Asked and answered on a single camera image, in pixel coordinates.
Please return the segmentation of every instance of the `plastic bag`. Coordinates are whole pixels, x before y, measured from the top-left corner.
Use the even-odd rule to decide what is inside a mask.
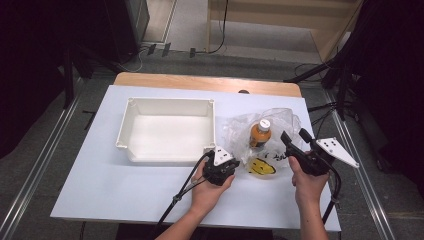
[[[259,149],[249,146],[250,131],[261,119],[271,122],[271,138]],[[289,108],[272,108],[262,114],[253,113],[227,119],[223,126],[224,148],[241,161],[246,170],[256,175],[271,175],[278,169],[288,167],[285,156],[286,146],[280,137],[283,131],[289,135],[297,147],[302,147],[299,136],[301,123],[298,116]]]

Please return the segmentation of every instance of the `white table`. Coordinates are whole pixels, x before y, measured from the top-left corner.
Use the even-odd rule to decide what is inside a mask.
[[[216,140],[222,143],[225,119],[288,107],[312,133],[305,101],[299,97],[224,93],[166,88],[110,86],[84,141],[51,217],[84,221],[155,223],[179,191],[191,167],[145,167],[128,160],[115,147],[127,99],[204,98],[216,103]],[[246,228],[300,228],[291,184],[292,172],[284,169],[272,180],[261,180],[238,168],[227,190],[202,225]],[[178,202],[165,222],[175,222],[190,206],[190,193]],[[321,199],[324,213],[330,201],[328,185]],[[340,231],[336,210],[326,229]]]

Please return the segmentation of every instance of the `person's right hand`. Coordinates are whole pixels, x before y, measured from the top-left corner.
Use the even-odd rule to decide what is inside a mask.
[[[290,167],[293,170],[292,184],[296,187],[296,202],[304,204],[319,204],[321,192],[328,180],[329,174],[312,176],[303,172],[299,162],[293,156],[289,157]]]

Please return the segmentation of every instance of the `desk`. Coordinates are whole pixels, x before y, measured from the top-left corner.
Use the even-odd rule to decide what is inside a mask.
[[[122,86],[137,85],[143,87]],[[214,89],[216,91],[182,90]],[[246,89],[254,92],[267,88],[286,88],[297,97],[231,93]],[[177,193],[191,167],[146,167],[128,160],[115,147],[120,123],[129,97],[206,98],[216,103],[216,139],[222,143],[225,120],[272,107],[291,107],[311,132],[305,101],[297,86],[230,78],[189,77],[152,74],[119,74],[110,86],[87,134],[74,166],[51,213],[52,217],[71,220],[144,222],[159,220]],[[272,180],[261,180],[236,169],[236,179],[221,197],[202,225],[248,228],[299,228],[289,168]],[[190,206],[190,192],[174,207],[166,222],[175,222]],[[322,194],[322,212],[330,200],[328,186]],[[327,221],[329,231],[339,231],[336,211]]]
[[[311,29],[323,62],[353,29],[363,0],[229,0],[227,21]],[[223,20],[226,0],[208,0],[206,50],[211,20]]]

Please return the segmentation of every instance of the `orange juice bottle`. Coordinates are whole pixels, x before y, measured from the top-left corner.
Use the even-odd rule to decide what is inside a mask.
[[[259,123],[253,125],[250,130],[250,147],[260,148],[271,138],[271,123],[266,119],[261,119]]]

